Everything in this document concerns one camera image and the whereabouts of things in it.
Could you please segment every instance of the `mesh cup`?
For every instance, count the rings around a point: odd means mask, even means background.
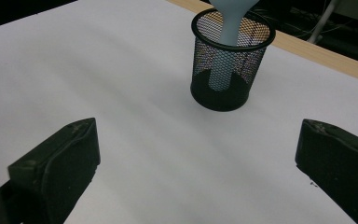
[[[275,30],[263,17],[248,12],[241,21],[237,46],[227,46],[218,43],[222,21],[220,12],[211,8],[191,23],[196,37],[191,93],[209,109],[231,111],[247,101]]]

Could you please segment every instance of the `table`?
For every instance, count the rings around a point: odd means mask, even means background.
[[[358,135],[358,78],[270,46],[245,106],[210,111],[189,89],[194,16],[83,0],[0,26],[0,185],[94,117],[102,164],[67,224],[353,223],[294,157],[302,119]]]

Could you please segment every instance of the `pen holder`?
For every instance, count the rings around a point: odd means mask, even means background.
[[[211,8],[191,23],[196,37],[191,93],[201,105],[216,111],[240,108],[249,97],[266,47],[275,30],[261,16],[248,12],[241,21],[237,46],[219,44],[223,17]]]

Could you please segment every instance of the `cup rim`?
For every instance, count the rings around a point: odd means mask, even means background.
[[[263,41],[262,43],[260,43],[258,45],[254,45],[254,46],[250,46],[250,47],[230,46],[230,45],[224,45],[224,44],[220,44],[218,42],[212,41],[211,39],[207,38],[199,31],[197,22],[204,15],[206,15],[208,13],[213,13],[216,11],[217,11],[217,9],[214,7],[203,10],[199,14],[197,14],[196,17],[194,17],[193,21],[191,22],[191,29],[193,31],[193,34],[198,39],[200,39],[203,43],[205,43],[213,48],[221,49],[224,51],[231,51],[231,52],[249,52],[249,51],[255,51],[258,49],[266,48],[275,39],[276,32],[275,32],[275,29],[272,28],[272,25],[264,17],[258,15],[257,13],[254,13],[252,11],[248,11],[245,15],[245,18],[247,15],[252,15],[253,17],[257,17],[258,19],[260,19],[262,22],[264,22],[267,25],[267,27],[269,29],[269,37],[265,41]]]

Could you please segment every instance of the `wooden table edge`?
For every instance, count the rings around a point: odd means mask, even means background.
[[[200,0],[167,0],[179,7],[183,7],[194,13],[199,13],[212,6]],[[358,61],[335,53],[328,49],[323,49],[307,41],[287,35],[277,31],[272,45],[284,49],[295,55],[306,58],[315,63],[322,64],[338,72],[358,78]]]

